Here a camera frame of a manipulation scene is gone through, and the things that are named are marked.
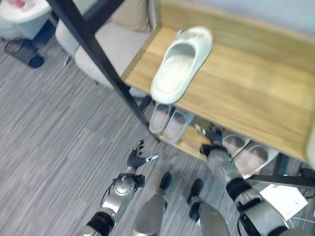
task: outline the gray striped carpet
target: gray striped carpet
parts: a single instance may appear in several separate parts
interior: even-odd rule
[[[46,62],[35,70],[0,52],[1,236],[75,234],[95,213],[141,138],[144,155],[157,152],[160,159],[139,169],[146,186],[112,235],[129,235],[137,212],[168,170],[173,182],[163,236],[201,235],[186,204],[197,177],[205,183],[202,197],[222,212],[237,235],[235,206],[204,163],[157,143],[114,91],[96,85],[73,62],[64,67],[66,55],[54,38],[40,52]],[[297,217],[314,221],[313,210],[310,201]],[[315,232],[312,223],[291,222]]]

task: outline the black object on floor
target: black object on floor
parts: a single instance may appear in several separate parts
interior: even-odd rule
[[[56,28],[54,25],[50,21],[47,21],[32,40],[33,45],[41,49],[54,36],[55,31]]]
[[[169,172],[166,172],[161,179],[159,187],[163,190],[166,190],[171,184],[171,181],[172,181],[172,175]]]
[[[199,196],[201,193],[201,190],[203,188],[203,181],[201,179],[196,179],[195,182],[193,183],[191,189],[190,189],[190,194],[187,199],[187,203],[191,203],[191,198],[194,196]]]
[[[44,63],[44,58],[37,53],[36,47],[28,39],[11,40],[4,51],[32,68],[39,68]]]

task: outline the white chair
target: white chair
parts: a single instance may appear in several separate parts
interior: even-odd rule
[[[85,16],[88,14],[88,10],[97,3],[97,0],[74,0],[74,2],[81,14]],[[150,25],[153,29],[157,24],[154,0],[148,1],[148,13]],[[133,31],[109,20],[97,30],[95,37],[117,73],[121,75],[149,35],[150,32]],[[56,38],[82,71],[100,84],[113,88],[62,21],[58,23]],[[146,95],[135,88],[130,89],[130,94],[135,97]]]

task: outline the slipper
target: slipper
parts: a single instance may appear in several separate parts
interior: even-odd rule
[[[173,111],[173,106],[157,103],[150,121],[149,130],[154,134],[162,133]]]
[[[179,31],[152,81],[152,98],[163,104],[179,100],[208,57],[212,46],[212,33],[205,27]]]
[[[235,157],[251,141],[250,138],[235,134],[229,130],[223,133],[223,146],[226,147],[231,157]]]
[[[194,114],[192,113],[176,109],[164,130],[163,140],[169,144],[179,141],[188,125],[192,122],[193,117]]]
[[[277,150],[251,141],[233,161],[243,178],[247,179],[260,171],[278,154]]]

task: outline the robotic hand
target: robotic hand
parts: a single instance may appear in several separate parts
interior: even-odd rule
[[[202,145],[200,152],[207,156],[208,167],[215,179],[221,182],[236,204],[240,221],[249,236],[310,236],[300,229],[289,230],[280,213],[244,180],[222,146],[220,127],[213,126],[209,131],[198,125],[196,128],[211,142]]]
[[[137,169],[148,161],[158,158],[157,154],[141,158],[143,144],[143,140],[140,140],[138,146],[131,151],[125,171],[113,179],[103,195],[99,211],[80,230],[77,236],[107,236],[120,221],[133,199],[134,193],[138,188],[144,186],[145,177],[136,175]]]

